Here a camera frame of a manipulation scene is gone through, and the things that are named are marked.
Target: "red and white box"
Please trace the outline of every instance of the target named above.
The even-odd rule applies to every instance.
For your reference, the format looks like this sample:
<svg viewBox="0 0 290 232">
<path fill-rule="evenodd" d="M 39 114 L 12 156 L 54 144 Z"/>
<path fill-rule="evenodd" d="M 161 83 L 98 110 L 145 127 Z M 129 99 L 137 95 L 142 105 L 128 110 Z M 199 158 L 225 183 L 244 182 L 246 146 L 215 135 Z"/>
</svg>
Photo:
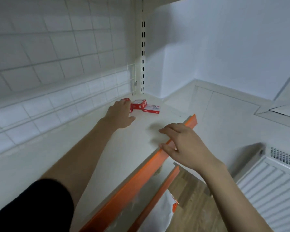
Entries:
<svg viewBox="0 0 290 232">
<path fill-rule="evenodd" d="M 149 112 L 149 113 L 160 113 L 160 106 L 156 105 L 147 105 L 144 109 L 143 112 Z"/>
<path fill-rule="evenodd" d="M 137 99 L 132 103 L 133 109 L 144 109 L 147 105 L 146 99 Z"/>
<path fill-rule="evenodd" d="M 130 101 L 130 98 L 124 98 L 123 100 Z M 132 103 L 130 104 L 130 113 L 133 112 Z"/>
</svg>

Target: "orange shelf strip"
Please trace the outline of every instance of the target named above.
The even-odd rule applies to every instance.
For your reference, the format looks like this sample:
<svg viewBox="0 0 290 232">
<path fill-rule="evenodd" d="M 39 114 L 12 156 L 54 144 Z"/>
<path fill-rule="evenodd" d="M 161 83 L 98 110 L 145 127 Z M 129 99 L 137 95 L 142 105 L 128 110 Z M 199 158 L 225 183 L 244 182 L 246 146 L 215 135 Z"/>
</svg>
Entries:
<svg viewBox="0 0 290 232">
<path fill-rule="evenodd" d="M 154 206 L 158 203 L 159 199 L 162 197 L 164 192 L 168 189 L 168 187 L 170 186 L 172 181 L 175 179 L 175 177 L 178 175 L 178 173 L 179 173 L 179 167 L 176 166 L 174 167 L 172 172 L 167 176 L 167 178 L 163 182 L 162 186 L 160 187 L 156 195 L 152 198 L 152 200 L 149 202 L 146 208 L 144 208 L 144 210 L 141 212 L 139 217 L 135 220 L 135 222 L 130 227 L 128 232 L 136 232 L 140 228 L 144 220 L 147 218 L 147 216 L 152 211 Z"/>
<path fill-rule="evenodd" d="M 185 125 L 190 128 L 194 128 L 197 125 L 195 114 L 185 122 Z M 175 148 L 175 144 L 172 140 L 168 140 L 166 144 Z M 159 149 L 158 152 L 155 153 L 153 157 L 85 224 L 85 226 L 81 228 L 80 232 L 104 231 L 116 219 L 127 204 L 134 199 L 143 185 L 147 183 L 167 158 L 168 154 L 162 149 Z"/>
</svg>

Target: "hand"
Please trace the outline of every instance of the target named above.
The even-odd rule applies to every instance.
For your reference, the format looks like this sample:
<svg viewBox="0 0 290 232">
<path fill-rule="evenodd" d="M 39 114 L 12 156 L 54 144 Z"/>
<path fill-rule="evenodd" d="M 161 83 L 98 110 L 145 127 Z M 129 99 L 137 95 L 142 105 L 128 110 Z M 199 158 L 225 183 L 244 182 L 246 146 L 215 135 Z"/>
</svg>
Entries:
<svg viewBox="0 0 290 232">
<path fill-rule="evenodd" d="M 104 121 L 111 124 L 115 129 L 123 129 L 135 121 L 135 117 L 129 117 L 131 101 L 121 99 L 108 108 Z"/>
<path fill-rule="evenodd" d="M 171 158 L 178 163 L 197 172 L 205 170 L 209 164 L 220 162 L 205 146 L 201 138 L 184 124 L 169 124 L 159 130 L 169 136 L 176 146 L 176 150 L 167 144 L 159 144 Z"/>
</svg>

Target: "black shirt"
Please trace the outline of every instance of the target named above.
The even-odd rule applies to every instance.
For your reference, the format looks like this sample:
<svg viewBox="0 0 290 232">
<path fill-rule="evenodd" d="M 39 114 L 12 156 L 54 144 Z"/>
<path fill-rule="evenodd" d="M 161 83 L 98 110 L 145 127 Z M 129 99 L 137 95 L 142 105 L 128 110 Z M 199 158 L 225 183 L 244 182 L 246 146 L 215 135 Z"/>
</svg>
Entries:
<svg viewBox="0 0 290 232">
<path fill-rule="evenodd" d="M 42 179 L 32 183 L 0 210 L 0 231 L 69 231 L 74 205 L 59 182 Z"/>
</svg>

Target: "white radiator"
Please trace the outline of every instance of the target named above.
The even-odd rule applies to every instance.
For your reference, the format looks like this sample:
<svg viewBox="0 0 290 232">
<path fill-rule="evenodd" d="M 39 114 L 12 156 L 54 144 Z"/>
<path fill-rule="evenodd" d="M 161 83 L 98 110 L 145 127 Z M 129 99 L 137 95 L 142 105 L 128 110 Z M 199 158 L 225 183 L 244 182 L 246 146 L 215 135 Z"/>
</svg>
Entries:
<svg viewBox="0 0 290 232">
<path fill-rule="evenodd" d="M 234 178 L 274 232 L 290 232 L 290 155 L 260 151 Z"/>
</svg>

